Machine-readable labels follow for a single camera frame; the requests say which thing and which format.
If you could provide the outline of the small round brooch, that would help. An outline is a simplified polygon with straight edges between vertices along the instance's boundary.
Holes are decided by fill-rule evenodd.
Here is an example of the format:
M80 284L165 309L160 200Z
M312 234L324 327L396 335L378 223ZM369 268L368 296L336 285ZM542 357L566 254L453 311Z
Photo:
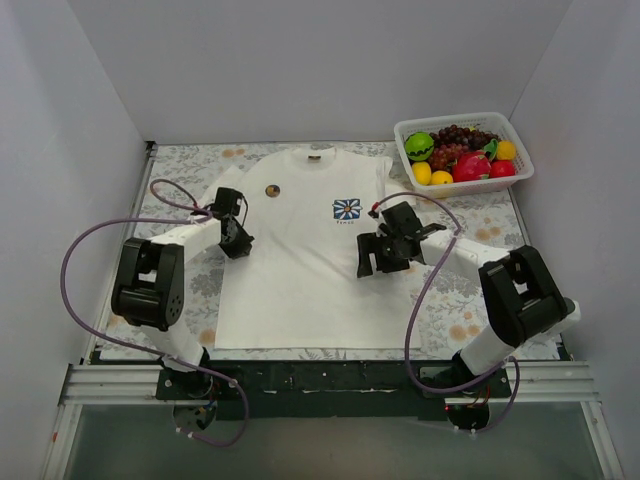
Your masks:
M270 198L276 198L280 195L281 189L278 185L271 184L265 188L265 194Z

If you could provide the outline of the white t-shirt with daisy print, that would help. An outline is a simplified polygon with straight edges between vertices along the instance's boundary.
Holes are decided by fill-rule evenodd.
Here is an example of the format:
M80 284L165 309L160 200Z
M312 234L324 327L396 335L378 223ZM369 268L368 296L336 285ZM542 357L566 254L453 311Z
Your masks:
M404 275L356 275L357 236L377 227L367 213L398 190L391 168L387 156L333 147L273 153L241 175L233 187L254 241L225 263L218 349L394 348L411 311ZM276 198L265 194L271 184Z

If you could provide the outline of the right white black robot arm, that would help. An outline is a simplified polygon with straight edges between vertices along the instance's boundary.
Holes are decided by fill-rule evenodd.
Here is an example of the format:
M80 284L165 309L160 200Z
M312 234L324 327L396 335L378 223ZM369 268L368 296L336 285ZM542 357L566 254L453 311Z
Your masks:
M452 357L448 368L421 381L411 356L404 356L411 382L424 392L475 397L519 347L552 339L581 319L578 302L560 292L541 254L530 245L494 248L464 238L459 222L453 228L425 225L406 201L388 206L380 200L368 214L377 229L357 237L358 277L432 263L427 285L446 268L476 281L482 292L489 324Z

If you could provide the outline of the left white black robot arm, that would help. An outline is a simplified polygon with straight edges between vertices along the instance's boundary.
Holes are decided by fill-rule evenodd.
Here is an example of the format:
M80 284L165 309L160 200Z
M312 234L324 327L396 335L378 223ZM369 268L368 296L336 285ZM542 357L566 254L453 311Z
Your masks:
M213 202L196 206L186 224L149 239L132 237L122 247L111 309L142 331L168 379L193 400L205 398L214 380L200 367L209 360L206 349L182 318L185 267L215 246L229 259L248 256L254 237L238 219L247 209L241 192L220 187Z

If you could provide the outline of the yellow toy lemon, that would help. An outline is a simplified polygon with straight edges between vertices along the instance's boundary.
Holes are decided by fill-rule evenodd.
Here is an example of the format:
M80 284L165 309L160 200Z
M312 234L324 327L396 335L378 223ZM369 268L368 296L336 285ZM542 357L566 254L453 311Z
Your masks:
M427 186L431 182L432 170L428 162L415 162L411 165L412 173L415 181L419 185Z
M430 179L430 184L434 186L452 184L453 182L453 176L448 171L444 170L433 172Z

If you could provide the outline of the green toy watermelon ball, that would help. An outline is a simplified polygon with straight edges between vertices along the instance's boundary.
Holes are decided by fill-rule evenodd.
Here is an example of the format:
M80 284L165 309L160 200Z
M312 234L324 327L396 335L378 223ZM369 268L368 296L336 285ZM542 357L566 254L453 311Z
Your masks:
M434 139L426 132L415 132L404 143L405 153L413 162L426 161L433 153L434 146Z

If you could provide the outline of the white plastic fruit basket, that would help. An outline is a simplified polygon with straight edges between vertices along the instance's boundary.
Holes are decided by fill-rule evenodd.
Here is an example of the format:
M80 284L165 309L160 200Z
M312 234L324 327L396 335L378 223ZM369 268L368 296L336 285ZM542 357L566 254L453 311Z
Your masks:
M447 185L419 185L413 176L411 165L415 162L408 159L404 143L407 137L415 132L438 132L440 129L450 125L460 127L476 127L479 130L497 134L499 141L493 140L482 150L492 163L495 161L496 149L500 141L506 140L515 144L517 156L512 161L516 169L516 174L511 177L491 178L447 184ZM534 173L534 167L530 156L526 151L522 141L516 133L514 127L506 119L506 117L496 112L480 112L470 114L447 115L440 117L429 117L416 120L405 120L397 123L394 127L394 135L399 150L402 164L409 175L412 185L416 190L424 192L436 198L463 196L479 193L489 193L504 190L515 182L530 178Z

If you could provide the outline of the pink toy dragon fruit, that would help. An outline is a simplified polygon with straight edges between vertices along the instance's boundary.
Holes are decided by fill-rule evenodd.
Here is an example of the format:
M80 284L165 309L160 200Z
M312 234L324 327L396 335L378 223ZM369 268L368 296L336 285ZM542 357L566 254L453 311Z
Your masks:
M452 178L455 183L488 179L491 162L483 151L466 152L461 155L452 167Z

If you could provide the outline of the dark red toy grapes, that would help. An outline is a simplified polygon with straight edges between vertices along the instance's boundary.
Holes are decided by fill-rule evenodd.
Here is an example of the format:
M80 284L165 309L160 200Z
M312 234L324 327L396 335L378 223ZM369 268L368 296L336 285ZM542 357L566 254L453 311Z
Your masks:
M497 134L477 129L450 125L430 134L434 151L428 158L433 171L451 172L453 165L465 153L482 150L493 140L499 141Z

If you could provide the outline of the red toy apple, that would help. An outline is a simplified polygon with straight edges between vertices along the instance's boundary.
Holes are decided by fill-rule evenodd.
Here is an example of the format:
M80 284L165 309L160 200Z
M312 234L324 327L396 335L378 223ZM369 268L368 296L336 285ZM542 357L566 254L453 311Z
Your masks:
M490 177L504 178L511 177L516 174L514 164L510 160L495 160L491 163Z

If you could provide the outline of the yellow orange toy fruit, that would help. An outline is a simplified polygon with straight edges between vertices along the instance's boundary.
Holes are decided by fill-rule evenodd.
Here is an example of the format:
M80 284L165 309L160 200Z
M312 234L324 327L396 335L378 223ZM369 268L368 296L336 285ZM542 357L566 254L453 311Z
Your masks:
M496 160L513 161L517 156L517 149L514 143L510 141L500 141L496 149Z

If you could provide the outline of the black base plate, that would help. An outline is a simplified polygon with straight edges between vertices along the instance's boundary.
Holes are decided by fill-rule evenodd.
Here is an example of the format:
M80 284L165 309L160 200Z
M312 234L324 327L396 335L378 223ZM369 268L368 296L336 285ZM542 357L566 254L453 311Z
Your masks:
M241 420L240 393L252 419L332 417L414 417L444 421L445 396L420 390L401 360L211 360L208 367L225 377L163 368L155 398L208 403L217 419Z

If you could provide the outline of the aluminium frame rail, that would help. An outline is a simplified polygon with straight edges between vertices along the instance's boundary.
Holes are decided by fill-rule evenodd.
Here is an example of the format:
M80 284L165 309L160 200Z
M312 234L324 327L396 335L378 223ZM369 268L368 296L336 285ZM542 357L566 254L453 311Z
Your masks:
M157 404L158 365L72 365L60 395L61 405Z

